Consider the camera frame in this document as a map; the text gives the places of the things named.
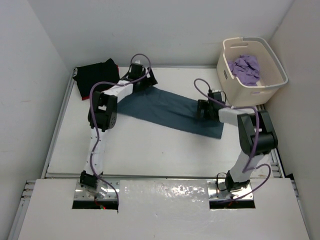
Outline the black t shirt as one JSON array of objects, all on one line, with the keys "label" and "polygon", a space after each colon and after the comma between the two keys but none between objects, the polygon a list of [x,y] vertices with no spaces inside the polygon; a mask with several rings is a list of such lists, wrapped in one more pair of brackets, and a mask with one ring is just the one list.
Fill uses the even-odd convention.
[{"label": "black t shirt", "polygon": [[73,79],[82,100],[87,100],[93,85],[99,82],[117,84],[120,80],[118,65],[109,58],[105,62],[77,67]]}]

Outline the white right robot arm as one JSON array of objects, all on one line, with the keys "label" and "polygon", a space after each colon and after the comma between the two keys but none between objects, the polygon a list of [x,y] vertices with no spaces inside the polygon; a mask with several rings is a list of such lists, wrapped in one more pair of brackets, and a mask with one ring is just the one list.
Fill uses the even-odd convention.
[{"label": "white right robot arm", "polygon": [[241,152],[234,166],[226,173],[226,190],[247,186],[258,163],[277,148],[278,137],[266,110],[255,107],[232,107],[222,101],[222,93],[208,91],[207,100],[197,101],[196,116],[237,127]]}]

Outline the teal t shirt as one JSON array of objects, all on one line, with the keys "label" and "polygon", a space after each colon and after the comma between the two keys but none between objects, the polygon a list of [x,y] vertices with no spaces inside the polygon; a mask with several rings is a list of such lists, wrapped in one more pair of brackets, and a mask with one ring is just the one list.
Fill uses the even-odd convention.
[{"label": "teal t shirt", "polygon": [[197,106],[194,99],[149,87],[121,100],[117,112],[175,130],[220,139],[224,124],[197,118]]}]

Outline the red t shirt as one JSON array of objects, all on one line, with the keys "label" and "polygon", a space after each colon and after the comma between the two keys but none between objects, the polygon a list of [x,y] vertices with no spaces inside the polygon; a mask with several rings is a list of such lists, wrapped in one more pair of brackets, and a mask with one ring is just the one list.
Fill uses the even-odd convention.
[{"label": "red t shirt", "polygon": [[120,80],[119,67],[117,64],[113,66],[90,67],[84,71],[83,79],[78,83],[81,99],[87,100],[90,97],[92,87],[99,82],[118,83]]}]

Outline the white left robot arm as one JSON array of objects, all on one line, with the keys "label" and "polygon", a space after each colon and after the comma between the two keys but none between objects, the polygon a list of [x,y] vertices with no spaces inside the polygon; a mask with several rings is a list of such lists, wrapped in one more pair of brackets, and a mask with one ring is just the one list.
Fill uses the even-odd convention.
[{"label": "white left robot arm", "polygon": [[108,130],[117,121],[118,103],[135,92],[156,85],[152,68],[132,63],[118,83],[98,82],[89,92],[88,121],[91,128],[90,152],[80,175],[80,184],[92,189],[102,180]]}]

